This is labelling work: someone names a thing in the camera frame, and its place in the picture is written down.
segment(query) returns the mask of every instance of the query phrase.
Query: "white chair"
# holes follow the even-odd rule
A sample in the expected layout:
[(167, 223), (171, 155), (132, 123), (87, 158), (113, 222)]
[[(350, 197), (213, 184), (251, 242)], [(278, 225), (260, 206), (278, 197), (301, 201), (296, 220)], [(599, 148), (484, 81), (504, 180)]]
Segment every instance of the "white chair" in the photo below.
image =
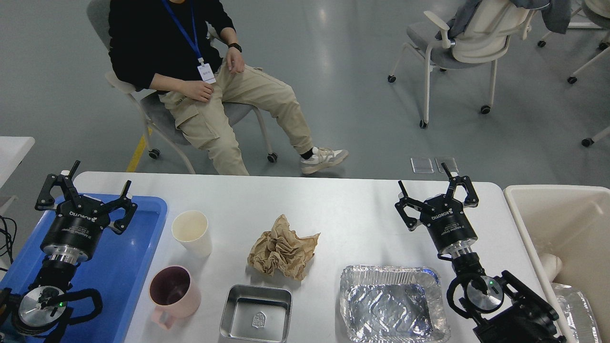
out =
[(604, 130), (601, 130), (601, 132), (599, 132), (598, 134), (596, 134), (595, 136), (591, 137), (591, 138), (585, 138), (581, 141), (581, 144), (583, 146), (591, 146), (593, 145), (593, 143), (597, 142), (598, 140), (602, 139), (603, 137), (606, 137), (607, 135), (610, 135), (610, 126), (608, 126), (607, 128), (605, 128)]
[[(87, 16), (91, 25), (93, 26), (95, 32), (98, 34), (99, 38), (102, 40), (106, 49), (110, 49), (110, 34), (109, 23), (108, 23), (108, 15), (110, 12), (110, 0), (91, 0), (89, 5), (87, 6)], [(215, 37), (215, 31), (210, 30), (209, 40), (213, 41)], [(190, 143), (184, 138), (182, 131), (176, 129), (174, 125), (174, 118), (171, 115), (170, 111), (165, 108), (163, 103), (161, 103), (159, 99), (159, 94), (157, 92), (151, 93), (144, 97), (142, 100), (137, 101), (134, 97), (134, 94), (139, 91), (132, 84), (127, 82), (123, 82), (117, 78), (114, 71), (109, 71), (105, 75), (108, 83), (120, 90), (123, 94), (127, 96), (127, 98), (136, 106), (138, 112), (140, 114), (140, 119), (143, 123), (144, 129), (144, 140), (146, 143), (146, 149), (148, 150), (148, 156), (153, 159), (157, 159), (160, 155), (160, 151), (158, 149), (151, 148), (149, 142), (149, 129), (158, 133), (164, 141), (167, 142), (177, 153), (180, 155), (184, 164), (188, 168), (188, 172), (191, 174), (195, 174), (195, 169), (191, 164), (190, 160), (184, 154), (184, 152), (178, 147), (178, 145), (190, 145)], [(267, 129), (265, 127), (265, 122), (260, 114), (260, 110), (253, 105), (250, 104), (239, 104), (239, 103), (223, 103), (224, 105), (224, 113), (229, 119), (229, 125), (232, 127), (238, 123), (241, 119), (243, 119), (250, 111), (254, 111), (256, 117), (259, 121), (260, 130), (263, 135), (263, 139), (265, 141), (265, 146), (267, 148), (267, 160), (269, 162), (276, 162), (278, 159), (278, 155), (273, 152), (271, 147), (271, 142), (269, 141), (267, 135)]]
[[(572, 17), (574, 17), (578, 12), (583, 11), (591, 22), (596, 24), (597, 26), (602, 27), (603, 29), (610, 29), (610, 0), (583, 0), (581, 7), (572, 12)], [(547, 44), (547, 37), (552, 32), (548, 32), (538, 42), (538, 46), (543, 48)], [(575, 72), (573, 72), (568, 78), (569, 84), (574, 84), (578, 81), (576, 75), (591, 65), (594, 61), (600, 59), (602, 56), (608, 53), (610, 49), (610, 31), (606, 34), (604, 39), (601, 40), (598, 48), (601, 50), (597, 56), (593, 57), (590, 61), (585, 63), (582, 67), (578, 68)]]
[[(489, 103), (481, 107), (482, 114), (488, 114), (493, 106), (495, 79), (498, 59), (508, 51), (510, 37), (519, 34), (524, 40), (530, 31), (530, 22), (536, 11), (517, 8), (509, 0), (483, 0), (478, 6), (466, 30), (454, 39), (448, 38), (449, 26), (436, 14), (425, 11), (430, 22), (417, 23), (407, 27), (407, 34), (413, 43), (403, 44), (400, 55), (387, 80), (396, 81), (394, 72), (405, 49), (409, 48), (424, 63), (424, 112), (420, 128), (429, 123), (430, 73), (434, 68), (441, 71), (477, 67), (491, 62), (489, 83)], [(434, 38), (440, 30), (442, 40)]]

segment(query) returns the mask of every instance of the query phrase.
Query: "sneaker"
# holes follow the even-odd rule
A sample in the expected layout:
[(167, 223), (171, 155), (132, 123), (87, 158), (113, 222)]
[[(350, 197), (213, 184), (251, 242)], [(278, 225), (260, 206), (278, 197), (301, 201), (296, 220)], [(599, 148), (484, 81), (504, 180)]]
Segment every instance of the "sneaker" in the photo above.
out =
[(313, 174), (320, 169), (333, 167), (350, 154), (347, 150), (330, 150), (328, 148), (313, 148), (314, 155), (310, 159), (301, 158), (301, 172)]

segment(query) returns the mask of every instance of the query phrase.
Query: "pink mug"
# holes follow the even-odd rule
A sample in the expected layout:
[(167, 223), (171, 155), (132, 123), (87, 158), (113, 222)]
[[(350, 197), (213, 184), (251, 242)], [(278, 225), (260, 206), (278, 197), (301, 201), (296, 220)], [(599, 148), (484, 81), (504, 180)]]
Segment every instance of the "pink mug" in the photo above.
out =
[[(190, 272), (181, 265), (162, 269), (152, 278), (148, 295), (155, 305), (151, 320), (169, 330), (176, 319), (195, 313), (201, 304), (201, 293)], [(167, 318), (162, 322), (163, 313)]]

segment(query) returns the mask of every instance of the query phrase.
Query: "person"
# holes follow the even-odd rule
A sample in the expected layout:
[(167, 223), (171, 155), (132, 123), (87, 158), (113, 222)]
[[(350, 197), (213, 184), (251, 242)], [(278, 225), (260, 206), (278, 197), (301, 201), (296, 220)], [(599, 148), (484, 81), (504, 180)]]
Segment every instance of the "person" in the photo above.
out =
[[(226, 57), (206, 39), (209, 23)], [(117, 77), (159, 91), (176, 128), (207, 150), (222, 175), (248, 175), (222, 102), (269, 111), (301, 155), (301, 171), (341, 163), (347, 150), (318, 148), (291, 86), (245, 64), (232, 20), (219, 0), (111, 0), (110, 59)]]

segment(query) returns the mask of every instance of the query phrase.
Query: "black cable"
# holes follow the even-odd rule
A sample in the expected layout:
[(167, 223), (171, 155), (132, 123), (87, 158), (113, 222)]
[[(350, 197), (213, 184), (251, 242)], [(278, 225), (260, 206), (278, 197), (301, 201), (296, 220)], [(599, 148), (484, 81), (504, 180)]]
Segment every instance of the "black cable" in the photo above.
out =
[[(9, 232), (9, 224), (7, 220), (13, 223), (13, 234), (11, 235)], [(15, 237), (17, 236), (17, 222), (8, 217), (3, 217), (0, 215), (0, 221), (2, 222), (2, 226), (0, 226), (0, 234), (4, 235), (5, 244), (0, 247), (0, 250), (6, 249), (6, 251), (2, 252), (0, 256), (8, 255), (9, 261), (13, 264), (13, 244), (15, 243)]]

